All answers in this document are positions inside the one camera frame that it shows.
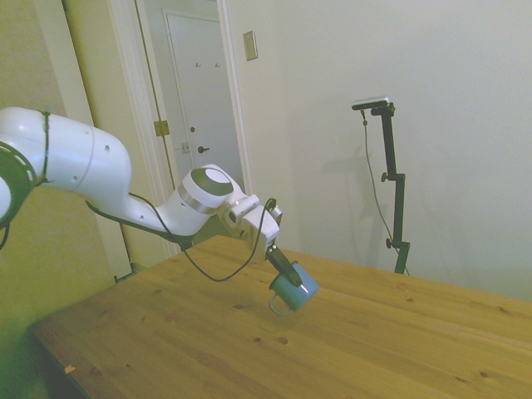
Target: wood grain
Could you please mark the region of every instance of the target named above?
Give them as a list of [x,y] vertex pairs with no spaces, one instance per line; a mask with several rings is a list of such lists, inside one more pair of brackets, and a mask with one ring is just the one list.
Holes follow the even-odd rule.
[[[269,264],[183,254],[32,327],[93,398],[530,398],[532,303],[285,251],[321,289],[281,318]],[[223,277],[244,244],[190,250]]]

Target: white door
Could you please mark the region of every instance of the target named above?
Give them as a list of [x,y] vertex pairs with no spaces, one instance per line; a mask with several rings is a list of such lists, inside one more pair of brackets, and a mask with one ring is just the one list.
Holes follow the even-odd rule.
[[168,24],[192,164],[218,165],[244,189],[219,22],[169,14]]

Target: white wall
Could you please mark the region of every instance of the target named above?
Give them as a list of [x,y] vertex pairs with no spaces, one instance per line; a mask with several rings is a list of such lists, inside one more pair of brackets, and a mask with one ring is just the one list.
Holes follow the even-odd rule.
[[[387,95],[411,274],[532,300],[531,2],[227,3],[253,184],[285,211],[280,246],[393,270],[350,109]],[[392,224],[380,119],[368,128]]]

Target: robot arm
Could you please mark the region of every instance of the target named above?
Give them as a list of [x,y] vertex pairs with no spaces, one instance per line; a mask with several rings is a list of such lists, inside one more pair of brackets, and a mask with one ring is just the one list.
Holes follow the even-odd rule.
[[206,165],[192,170],[181,186],[155,208],[130,195],[131,162],[113,135],[62,116],[6,108],[0,111],[0,228],[17,214],[33,187],[46,184],[86,199],[96,213],[150,231],[182,249],[207,220],[217,214],[227,230],[246,241],[254,259],[269,259],[301,284],[292,264],[274,245],[281,211],[245,195],[222,169]]

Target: black cable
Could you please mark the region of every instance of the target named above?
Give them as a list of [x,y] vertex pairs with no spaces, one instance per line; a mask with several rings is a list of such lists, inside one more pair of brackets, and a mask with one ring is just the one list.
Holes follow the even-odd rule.
[[[132,194],[130,193],[130,195],[132,197],[135,197],[135,198],[138,198],[139,200],[143,200],[144,202],[146,202],[152,209],[153,211],[155,212],[155,215],[157,216],[157,219],[159,219],[161,225],[163,226],[163,228],[166,230],[166,232],[168,234],[172,234],[173,233],[170,231],[170,229],[168,229],[168,227],[166,227],[166,224],[165,222],[163,221],[163,219],[160,217],[160,214],[159,214],[159,211],[157,210],[157,208],[149,201],[147,200],[146,198],[143,198],[141,197],[140,195],[137,195],[137,194]],[[200,266],[198,266],[198,264],[196,264],[196,262],[190,257],[190,255],[186,252],[186,249],[183,249],[183,252],[185,253],[185,256],[189,259],[189,261],[192,263],[192,265],[198,269],[198,271],[200,273],[202,273],[206,278],[212,280],[212,281],[215,281],[216,283],[222,283],[223,281],[227,281],[229,280],[230,278],[232,278],[233,276],[235,276],[237,273],[239,273],[243,268],[245,268],[249,262],[251,262],[251,259],[253,258],[253,256],[255,255],[255,252],[257,251],[257,247],[259,246],[259,239],[260,239],[260,232],[262,231],[262,228],[263,228],[263,222],[264,222],[264,215],[266,214],[266,209],[269,207],[269,204],[272,202],[272,201],[275,201],[275,199],[273,198],[270,198],[268,199],[268,201],[266,201],[266,204],[264,204],[264,209],[263,209],[263,213],[261,214],[260,216],[260,222],[259,222],[259,231],[257,232],[257,239],[255,240],[255,244],[254,244],[254,247],[253,247],[253,250],[251,252],[251,255],[249,255],[249,258],[248,260],[245,261],[245,263],[240,266],[239,268],[237,268],[233,273],[231,273],[229,276],[227,277],[224,277],[224,278],[214,278],[212,276],[210,276],[208,273],[206,273]]]
[[9,225],[10,224],[8,223],[5,230],[3,231],[3,239],[2,239],[2,242],[0,243],[0,251],[3,249],[3,246],[7,242],[7,237],[9,236]]
[[[367,120],[366,120],[366,113],[364,110],[360,110],[360,113],[362,114],[363,119],[363,125],[364,125],[364,136],[366,141],[366,159],[367,159],[367,167],[369,168],[369,174],[372,177],[372,186],[373,186],[373,198],[375,198],[375,204],[377,204],[377,209],[379,211],[379,215],[381,215],[381,220],[384,223],[384,226],[386,227],[386,230],[388,232],[388,237],[390,238],[390,241],[393,241],[392,233],[390,232],[390,228],[388,227],[388,223],[386,223],[386,220],[384,219],[384,216],[382,215],[381,206],[379,205],[379,201],[377,199],[377,190],[375,188],[375,179],[373,178],[373,170],[372,170],[372,163],[369,161],[369,152],[367,150]],[[410,276],[410,272],[406,268],[405,265],[406,274]]]

